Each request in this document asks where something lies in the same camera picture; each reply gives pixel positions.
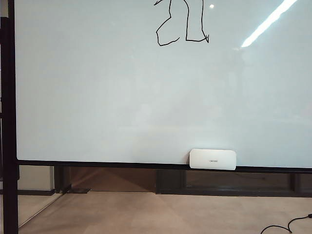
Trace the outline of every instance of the black line drawing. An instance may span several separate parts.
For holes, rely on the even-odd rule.
[[[159,4],[159,3],[162,2],[162,1],[163,1],[163,0],[158,0],[158,1],[154,4],[154,6],[156,6],[157,4]],[[188,5],[188,3],[187,3],[187,0],[183,0],[183,1],[185,2],[186,6],[187,6],[187,11],[188,11],[188,13],[187,13],[187,21],[186,21],[186,36],[185,36],[185,40],[186,40],[186,41],[193,41],[193,42],[202,42],[202,41],[205,40],[207,43],[209,43],[209,34],[208,34],[208,35],[205,34],[205,32],[204,32],[204,26],[203,26],[204,0],[202,0],[202,9],[201,9],[201,32],[203,33],[204,38],[203,38],[203,39],[200,39],[200,40],[193,40],[193,39],[189,39],[189,38],[188,38],[190,7],[189,7],[189,5]],[[177,39],[172,40],[172,41],[170,41],[170,42],[168,42],[168,43],[165,43],[165,44],[161,44],[161,43],[159,42],[159,34],[158,34],[159,30],[162,28],[162,26],[163,26],[166,22],[168,22],[168,21],[172,18],[172,15],[171,15],[171,4],[172,4],[172,0],[170,0],[170,2],[169,2],[169,18],[167,18],[167,19],[157,28],[157,30],[156,30],[157,43],[158,43],[158,45],[160,45],[160,46],[169,45],[169,44],[171,44],[171,43],[173,43],[173,42],[176,42],[176,41],[178,41],[178,40],[180,39],[180,37],[178,37]]]

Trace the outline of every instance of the whiteboard frame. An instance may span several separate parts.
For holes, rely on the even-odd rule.
[[[10,30],[12,32],[12,54],[13,61],[10,67],[12,68],[12,91],[10,100],[12,109],[13,125],[5,129],[15,135],[15,141],[9,146],[11,148],[11,156],[18,165],[34,165],[34,166],[71,166],[71,167],[109,167],[109,168],[142,168],[142,169],[161,169],[161,170],[197,170],[197,171],[223,171],[223,170],[207,170],[207,169],[191,169],[188,164],[162,164],[162,163],[111,163],[111,162],[77,162],[77,161],[34,161],[34,160],[18,160],[17,159],[17,143],[16,143],[16,74],[15,74],[15,1],[8,0],[8,11],[10,19]],[[247,173],[300,173],[312,174],[312,168],[284,168],[284,167],[252,167],[252,166],[237,166],[235,171],[227,172],[247,172]]]

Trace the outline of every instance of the whiteboard stand leg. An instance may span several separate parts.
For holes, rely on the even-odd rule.
[[[19,233],[18,164],[16,161],[16,106],[14,38],[9,18],[1,17],[1,130],[3,163],[3,231]]]

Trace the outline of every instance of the white device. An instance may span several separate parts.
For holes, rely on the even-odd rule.
[[[236,152],[233,150],[192,149],[190,167],[198,169],[235,170]]]

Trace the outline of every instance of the black cable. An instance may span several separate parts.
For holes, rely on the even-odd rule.
[[[263,232],[264,232],[265,230],[267,230],[268,228],[272,228],[272,227],[282,228],[282,229],[287,230],[289,233],[293,233],[292,230],[291,230],[291,228],[290,228],[290,224],[291,224],[292,222],[294,222],[295,220],[304,219],[304,218],[312,218],[312,214],[309,214],[309,215],[307,215],[307,216],[305,216],[305,217],[299,217],[299,218],[294,218],[294,219],[292,219],[292,220],[288,223],[287,228],[282,227],[282,226],[278,226],[278,225],[270,225],[270,226],[266,227],[265,229],[263,229],[262,232],[261,232],[261,234],[263,234]]]

